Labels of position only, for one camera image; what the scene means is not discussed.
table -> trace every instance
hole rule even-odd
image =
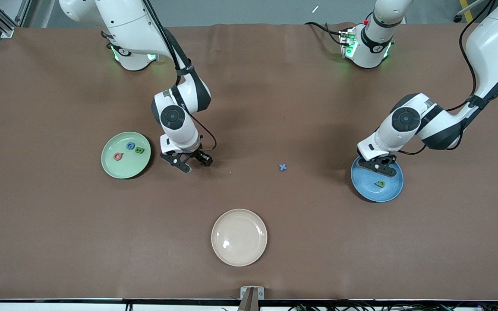
[[[401,25],[365,70],[310,26],[172,28],[213,94],[197,114],[219,141],[213,166],[184,175],[156,157],[118,180],[101,149],[132,130],[158,151],[150,103],[172,63],[132,73],[96,29],[17,29],[0,44],[0,298],[229,298],[260,285],[270,299],[498,299],[498,99],[457,150],[400,156],[397,199],[367,202],[349,177],[357,142],[401,97],[467,97],[461,30]],[[269,234],[242,268],[210,244],[235,208]]]

green led light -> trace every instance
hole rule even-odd
[[[115,55],[115,60],[119,61],[119,57],[117,56],[117,52],[115,51],[115,48],[112,45],[111,45],[111,51],[113,51],[113,54]]]
[[[356,40],[353,40],[351,45],[347,47],[347,57],[353,57],[354,55],[354,49],[358,46],[358,42]]]
[[[391,47],[391,42],[389,42],[389,45],[387,45],[387,49],[385,49],[385,54],[383,55],[383,58],[387,57],[387,53],[389,52],[390,47]]]

green plate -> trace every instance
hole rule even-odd
[[[128,143],[134,143],[135,148],[127,149]],[[115,160],[115,154],[122,153],[120,160]],[[124,132],[111,138],[101,152],[101,166],[105,173],[112,177],[125,179],[140,174],[149,163],[151,146],[144,135],[137,132]]]

gray floor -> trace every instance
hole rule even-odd
[[[151,0],[151,3],[164,26],[207,26],[361,22],[372,11],[375,0]],[[453,23],[454,14],[460,9],[457,0],[416,0],[407,13],[407,23]],[[475,16],[479,10],[472,10],[472,14]],[[39,0],[30,26],[90,27],[67,18],[58,0]]]

blue plate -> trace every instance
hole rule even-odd
[[[354,160],[351,167],[351,180],[362,197],[374,202],[387,202],[399,195],[403,189],[404,177],[397,163],[390,165],[397,171],[397,175],[387,177],[361,167],[358,165],[358,159],[360,157]]]

